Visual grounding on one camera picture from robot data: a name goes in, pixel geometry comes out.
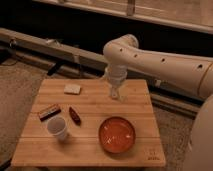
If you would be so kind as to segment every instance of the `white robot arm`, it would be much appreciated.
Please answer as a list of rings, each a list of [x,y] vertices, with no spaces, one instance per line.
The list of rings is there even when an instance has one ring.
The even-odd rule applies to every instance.
[[[213,170],[213,61],[208,58],[138,49],[133,35],[125,35],[104,46],[108,61],[104,77],[111,84],[110,96],[119,98],[127,68],[135,68],[176,87],[207,99],[192,129],[184,171]]]
[[[213,93],[213,61],[205,58],[139,50],[133,35],[108,42],[104,56],[108,60],[105,76],[115,91],[125,80],[127,67],[132,67],[204,99]]]

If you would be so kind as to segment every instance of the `floor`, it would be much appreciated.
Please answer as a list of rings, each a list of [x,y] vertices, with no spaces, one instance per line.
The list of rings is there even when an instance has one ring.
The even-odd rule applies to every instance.
[[[45,78],[67,78],[54,74],[47,76],[46,70],[14,63],[13,59],[0,65],[0,163],[12,157],[18,138],[24,127],[27,114],[39,86]],[[164,168],[64,168],[63,170],[146,170],[180,171],[184,159],[193,119],[154,106],[167,165]],[[37,168],[9,168],[9,171],[36,171]]]

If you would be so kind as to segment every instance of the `wooden table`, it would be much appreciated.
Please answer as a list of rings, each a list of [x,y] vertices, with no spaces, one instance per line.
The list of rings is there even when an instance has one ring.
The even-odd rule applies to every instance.
[[[65,84],[82,86],[80,95],[63,93]],[[12,159],[12,166],[164,166],[165,157],[144,80],[127,80],[121,89],[122,101],[110,99],[109,85],[100,80],[46,79],[42,82]],[[59,143],[41,123],[37,112],[57,103],[68,125],[70,136]],[[72,106],[82,119],[76,126],[70,119]],[[100,124],[111,116],[128,119],[135,127],[136,143],[127,152],[110,155],[98,140]]]

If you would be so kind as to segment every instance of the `small box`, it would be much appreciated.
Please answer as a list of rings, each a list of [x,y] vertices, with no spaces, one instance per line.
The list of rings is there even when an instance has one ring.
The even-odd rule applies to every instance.
[[[80,94],[81,86],[77,84],[67,84],[64,87],[65,94]]]

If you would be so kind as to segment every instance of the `bowl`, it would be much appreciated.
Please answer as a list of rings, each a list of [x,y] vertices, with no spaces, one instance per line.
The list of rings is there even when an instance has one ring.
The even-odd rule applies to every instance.
[[[135,129],[126,119],[111,117],[99,128],[99,141],[104,150],[110,153],[123,153],[135,143]]]

